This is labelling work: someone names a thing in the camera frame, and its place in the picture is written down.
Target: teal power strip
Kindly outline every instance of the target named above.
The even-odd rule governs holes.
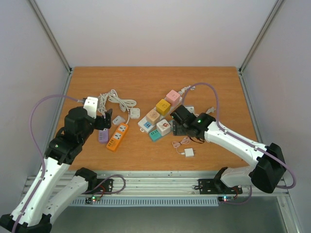
[[[156,142],[157,140],[159,140],[160,138],[162,138],[162,135],[160,134],[160,132],[158,130],[153,130],[149,133],[149,136],[151,138],[151,140],[153,142]]]

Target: white cube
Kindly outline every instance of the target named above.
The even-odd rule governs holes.
[[[171,125],[166,119],[163,119],[156,124],[156,129],[160,132],[162,136],[164,136],[171,131]]]

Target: ventilation grille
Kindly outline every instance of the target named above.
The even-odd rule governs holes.
[[[217,198],[137,198],[137,197],[103,197],[100,201],[86,204],[86,198],[77,198],[70,206],[91,207],[144,207],[144,206],[218,206]]]

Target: wooden tabletop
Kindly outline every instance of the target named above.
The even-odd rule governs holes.
[[[137,101],[140,119],[172,89],[179,91],[184,86],[207,82],[213,85],[220,100],[220,121],[230,129],[255,140],[255,132],[246,105],[241,83],[235,67],[76,67],[67,94],[78,99],[99,96],[115,89],[119,97]],[[185,105],[193,105],[196,113],[216,107],[215,96],[207,86],[198,86],[190,91]],[[58,129],[64,117],[76,102],[66,100]],[[113,108],[113,119],[120,115],[127,119],[118,104],[108,102]],[[224,166],[246,166],[238,156],[213,143],[182,145],[178,150],[193,148],[195,156],[185,158],[176,152],[172,141],[181,141],[183,136],[172,133],[157,142],[152,142],[147,133],[139,130],[138,121],[129,121],[129,131],[116,152],[106,149],[98,142],[98,132],[90,136],[83,151],[76,157],[71,170],[86,167],[92,170],[219,170]],[[110,136],[116,130],[110,129]]]

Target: black wire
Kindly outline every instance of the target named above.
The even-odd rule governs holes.
[[[205,141],[201,141],[201,140],[199,140],[200,142],[197,142],[197,141],[194,141],[191,137],[189,137],[190,138],[190,140],[192,141],[192,142],[195,142],[195,143],[199,143],[199,144],[203,144],[203,143],[205,143]]]

